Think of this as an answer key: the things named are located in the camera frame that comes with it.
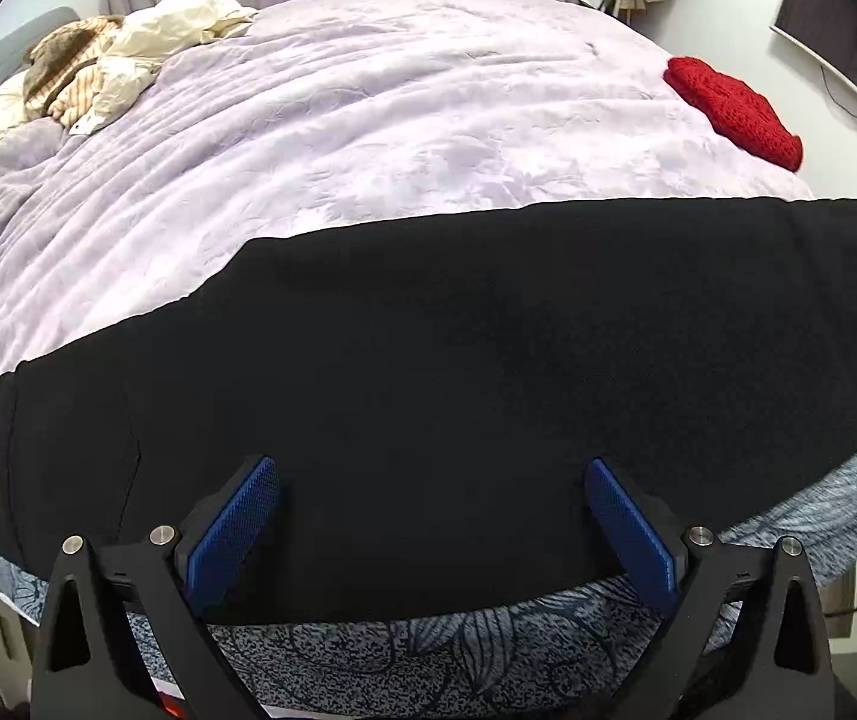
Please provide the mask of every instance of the gray floral bedsheet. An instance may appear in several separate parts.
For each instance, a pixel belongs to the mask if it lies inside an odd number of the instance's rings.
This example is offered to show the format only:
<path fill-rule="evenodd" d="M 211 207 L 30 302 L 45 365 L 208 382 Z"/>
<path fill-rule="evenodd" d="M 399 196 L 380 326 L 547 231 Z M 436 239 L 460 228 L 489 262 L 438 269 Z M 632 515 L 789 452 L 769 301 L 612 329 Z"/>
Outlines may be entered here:
<path fill-rule="evenodd" d="M 857 455 L 819 483 L 721 535 L 805 543 L 816 581 L 857 560 Z M 46 582 L 0 557 L 0 592 L 41 619 Z M 712 644 L 731 634 L 724 608 Z M 130 615 L 152 676 L 173 682 L 147 620 Z M 212 626 L 245 685 L 264 704 L 345 715 L 491 715 L 546 709 L 615 689 L 660 619 L 622 578 L 511 607 L 355 624 Z"/>

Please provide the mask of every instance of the red knitted item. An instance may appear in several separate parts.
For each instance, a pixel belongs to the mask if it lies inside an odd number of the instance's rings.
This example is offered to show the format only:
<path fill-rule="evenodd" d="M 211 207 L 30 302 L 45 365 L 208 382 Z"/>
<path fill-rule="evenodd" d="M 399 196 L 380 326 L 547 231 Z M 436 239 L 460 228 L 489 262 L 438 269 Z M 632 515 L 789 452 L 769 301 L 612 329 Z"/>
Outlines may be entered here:
<path fill-rule="evenodd" d="M 801 166 L 802 139 L 782 127 L 768 100 L 747 84 L 692 56 L 672 57 L 663 78 L 739 148 L 792 172 Z"/>

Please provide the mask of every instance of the beige cloth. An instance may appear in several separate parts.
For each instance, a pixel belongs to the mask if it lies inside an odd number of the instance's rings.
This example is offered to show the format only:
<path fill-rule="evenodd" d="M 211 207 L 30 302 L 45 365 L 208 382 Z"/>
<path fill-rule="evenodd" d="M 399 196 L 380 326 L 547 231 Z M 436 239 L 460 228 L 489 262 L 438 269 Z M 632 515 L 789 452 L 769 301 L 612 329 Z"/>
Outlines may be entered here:
<path fill-rule="evenodd" d="M 24 101 L 29 119 L 51 116 L 64 127 L 81 118 L 101 89 L 98 57 L 113 44 L 120 16 L 95 16 L 67 23 L 29 52 Z"/>
<path fill-rule="evenodd" d="M 155 80 L 163 61 L 192 46 L 244 34 L 256 12 L 235 0 L 162 0 L 127 15 L 99 57 L 100 91 L 70 134 L 91 135 L 118 119 Z"/>

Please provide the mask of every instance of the striped cloth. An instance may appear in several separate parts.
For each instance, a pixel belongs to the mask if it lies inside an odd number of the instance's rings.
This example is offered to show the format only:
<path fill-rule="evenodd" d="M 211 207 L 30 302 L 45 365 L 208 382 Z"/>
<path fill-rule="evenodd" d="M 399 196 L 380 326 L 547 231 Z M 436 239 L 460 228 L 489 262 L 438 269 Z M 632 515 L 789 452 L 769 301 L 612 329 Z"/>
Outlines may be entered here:
<path fill-rule="evenodd" d="M 29 52 L 25 76 L 25 110 L 29 119 L 50 116 L 71 127 L 102 88 L 95 64 L 121 28 L 120 16 L 95 16 L 60 26 Z"/>

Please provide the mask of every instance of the patterned fabric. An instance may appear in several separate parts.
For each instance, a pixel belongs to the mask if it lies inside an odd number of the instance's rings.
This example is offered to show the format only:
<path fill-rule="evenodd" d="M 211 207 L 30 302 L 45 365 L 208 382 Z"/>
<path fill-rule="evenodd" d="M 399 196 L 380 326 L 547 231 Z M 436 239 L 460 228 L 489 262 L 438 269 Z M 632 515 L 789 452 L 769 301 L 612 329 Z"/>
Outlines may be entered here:
<path fill-rule="evenodd" d="M 102 86 L 94 63 L 115 42 L 121 22 L 121 16 L 94 16 L 67 23 L 29 52 L 32 67 L 24 86 L 29 119 L 51 116 L 71 127 L 89 110 Z"/>
<path fill-rule="evenodd" d="M 819 483 L 720 537 L 772 546 L 805 543 L 816 581 L 857 560 L 857 455 Z M 0 557 L 0 593 L 38 622 L 46 582 Z M 723 608 L 711 647 L 738 616 Z M 130 615 L 153 677 L 174 682 L 145 617 Z M 611 693 L 660 619 L 624 578 L 535 601 L 418 620 L 353 624 L 212 626 L 249 690 L 264 704 L 353 715 L 491 715 L 547 709 L 586 690 Z"/>

